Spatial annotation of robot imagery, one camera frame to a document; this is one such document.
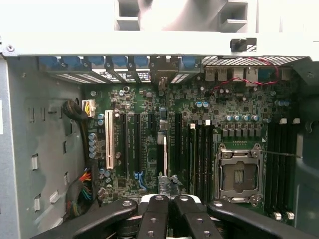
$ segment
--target white pci slot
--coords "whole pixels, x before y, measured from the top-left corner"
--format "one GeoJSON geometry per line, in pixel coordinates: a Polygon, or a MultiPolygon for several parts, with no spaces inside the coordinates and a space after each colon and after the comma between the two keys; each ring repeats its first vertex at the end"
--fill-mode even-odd
{"type": "Polygon", "coordinates": [[[105,111],[105,146],[106,146],[106,169],[114,167],[114,126],[113,111],[105,111]]]}

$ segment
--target blue clip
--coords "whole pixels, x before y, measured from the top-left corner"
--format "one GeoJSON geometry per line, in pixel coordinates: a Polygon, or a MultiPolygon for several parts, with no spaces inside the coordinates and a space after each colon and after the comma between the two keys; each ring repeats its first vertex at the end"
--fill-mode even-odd
{"type": "Polygon", "coordinates": [[[142,184],[142,176],[143,176],[143,172],[142,173],[134,173],[134,179],[136,179],[139,183],[139,187],[142,188],[144,191],[146,191],[146,187],[143,186],[142,184]]]}
{"type": "Polygon", "coordinates": [[[146,56],[134,56],[134,63],[138,65],[139,67],[147,66],[148,59],[146,56]]]}
{"type": "Polygon", "coordinates": [[[59,64],[55,56],[39,56],[39,62],[47,67],[54,67],[59,64]]]}
{"type": "Polygon", "coordinates": [[[62,60],[70,67],[77,67],[81,65],[81,59],[78,56],[62,56],[62,60]]]}
{"type": "Polygon", "coordinates": [[[194,68],[196,64],[195,56],[182,56],[182,62],[186,68],[194,68]]]}
{"type": "Polygon", "coordinates": [[[103,56],[89,56],[88,57],[89,62],[92,64],[99,66],[104,64],[104,57],[103,56]]]}
{"type": "Polygon", "coordinates": [[[125,56],[112,56],[112,61],[113,64],[117,66],[126,66],[126,63],[128,62],[125,56]]]}

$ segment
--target motherboard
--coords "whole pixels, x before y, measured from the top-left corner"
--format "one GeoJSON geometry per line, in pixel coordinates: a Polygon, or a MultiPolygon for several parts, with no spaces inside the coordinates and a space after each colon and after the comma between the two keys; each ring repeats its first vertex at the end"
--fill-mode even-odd
{"type": "MultiPolygon", "coordinates": [[[[89,157],[98,161],[104,204],[158,193],[158,177],[167,176],[204,204],[220,198],[268,215],[292,210],[294,165],[280,153],[294,152],[298,78],[226,84],[210,75],[206,69],[164,89],[151,82],[85,87],[89,157]]],[[[258,81],[271,75],[259,69],[258,81]]]]}

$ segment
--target mesh vent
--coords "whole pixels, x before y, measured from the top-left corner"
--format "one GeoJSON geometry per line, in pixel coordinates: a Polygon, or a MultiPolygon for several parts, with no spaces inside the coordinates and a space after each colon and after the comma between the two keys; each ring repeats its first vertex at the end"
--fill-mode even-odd
{"type": "MultiPolygon", "coordinates": [[[[305,58],[305,56],[262,56],[260,59],[267,60],[276,66],[284,65],[305,58]]],[[[221,58],[218,56],[206,56],[203,65],[208,66],[266,66],[265,62],[249,59],[247,57],[221,58]]]]}

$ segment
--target cpu socket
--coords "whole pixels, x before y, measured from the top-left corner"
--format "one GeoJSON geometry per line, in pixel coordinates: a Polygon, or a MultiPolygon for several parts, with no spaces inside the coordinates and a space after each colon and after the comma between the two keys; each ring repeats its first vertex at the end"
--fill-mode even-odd
{"type": "Polygon", "coordinates": [[[259,144],[249,150],[227,150],[220,144],[218,198],[258,206],[262,199],[263,155],[259,144]]]}

